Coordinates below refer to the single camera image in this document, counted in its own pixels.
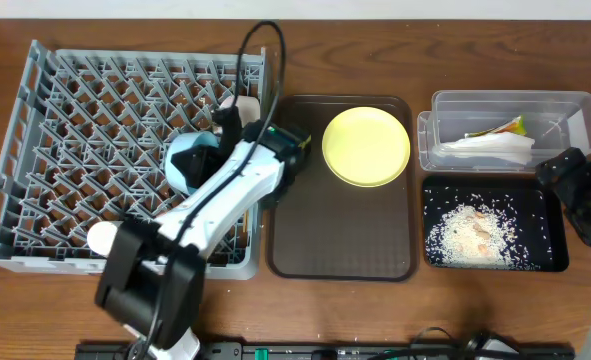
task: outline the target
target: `brown tray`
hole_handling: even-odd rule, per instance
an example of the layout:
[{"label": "brown tray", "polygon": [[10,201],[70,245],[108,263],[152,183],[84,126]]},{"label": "brown tray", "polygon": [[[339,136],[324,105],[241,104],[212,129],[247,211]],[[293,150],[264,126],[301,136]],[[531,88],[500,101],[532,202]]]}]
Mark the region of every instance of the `brown tray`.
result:
[{"label": "brown tray", "polygon": [[268,264],[279,276],[404,281],[416,270],[412,161],[397,179],[375,188],[345,183],[324,161],[326,126],[342,111],[358,106],[395,116],[406,128],[414,152],[411,112],[399,98],[297,95],[279,104],[277,124],[297,124],[312,137],[307,168],[271,213]]}]

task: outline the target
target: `plastic bin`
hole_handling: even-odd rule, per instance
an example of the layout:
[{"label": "plastic bin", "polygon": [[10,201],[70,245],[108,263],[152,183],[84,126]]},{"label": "plastic bin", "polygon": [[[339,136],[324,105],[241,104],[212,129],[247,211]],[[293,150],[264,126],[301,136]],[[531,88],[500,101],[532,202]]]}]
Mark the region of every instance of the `plastic bin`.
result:
[{"label": "plastic bin", "polygon": [[[164,176],[164,155],[178,134],[210,128],[211,109],[233,94],[236,60],[53,53],[33,41],[0,156],[0,266],[101,273],[106,260],[88,248],[86,232],[101,220],[146,220],[181,203],[184,195]],[[242,58],[242,92],[264,108],[267,66],[263,51]],[[208,278],[248,279],[257,271],[257,204],[246,220],[209,258]]]},{"label": "plastic bin", "polygon": [[[443,143],[491,129],[523,115],[535,140],[526,164],[489,151],[446,150]],[[591,95],[576,91],[439,91],[433,108],[418,116],[420,165],[427,171],[535,172],[542,161],[569,147],[591,154]]]}]

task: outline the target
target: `yellow plate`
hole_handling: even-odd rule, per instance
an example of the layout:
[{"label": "yellow plate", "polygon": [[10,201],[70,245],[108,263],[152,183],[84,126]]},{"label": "yellow plate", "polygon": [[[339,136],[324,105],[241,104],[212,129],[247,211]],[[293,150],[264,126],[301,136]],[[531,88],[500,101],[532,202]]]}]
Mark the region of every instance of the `yellow plate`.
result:
[{"label": "yellow plate", "polygon": [[337,115],[324,131],[328,167],[349,184],[374,187],[404,171],[411,153],[408,134],[386,111],[358,107]]}]

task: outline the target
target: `plastic crate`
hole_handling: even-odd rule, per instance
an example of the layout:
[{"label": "plastic crate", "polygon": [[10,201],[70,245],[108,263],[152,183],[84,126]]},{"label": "plastic crate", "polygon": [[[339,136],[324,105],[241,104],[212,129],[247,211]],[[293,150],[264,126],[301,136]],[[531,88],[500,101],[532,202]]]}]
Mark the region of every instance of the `plastic crate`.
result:
[{"label": "plastic crate", "polygon": [[[243,94],[265,106],[264,51],[245,55],[242,68]],[[33,41],[0,156],[0,266],[101,273],[106,261],[86,231],[101,220],[150,219],[184,200],[166,181],[164,154],[178,134],[211,126],[235,72],[235,55],[52,53]],[[260,221],[255,205],[209,258],[208,278],[255,274]]]}]

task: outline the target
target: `wooden table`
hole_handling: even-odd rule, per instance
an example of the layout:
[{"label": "wooden table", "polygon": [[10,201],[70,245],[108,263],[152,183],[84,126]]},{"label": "wooden table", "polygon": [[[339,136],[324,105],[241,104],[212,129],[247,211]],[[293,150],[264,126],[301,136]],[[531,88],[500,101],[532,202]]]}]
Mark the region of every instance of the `wooden table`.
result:
[{"label": "wooden table", "polygon": [[[394,95],[417,116],[442,89],[591,93],[591,22],[282,25],[288,94]],[[52,50],[232,53],[251,26],[0,20],[0,148],[32,39]],[[251,51],[265,43],[276,44],[268,31]],[[412,160],[418,167],[416,153]],[[203,338],[248,342],[401,343],[428,326],[461,337],[486,327],[520,342],[579,349],[591,323],[591,248],[567,229],[571,265],[561,274],[436,269],[422,261],[405,284],[296,281],[273,275],[262,260],[249,281],[207,282],[196,330]],[[97,281],[0,268],[0,358],[71,358],[80,340],[130,339],[93,304]]]}]

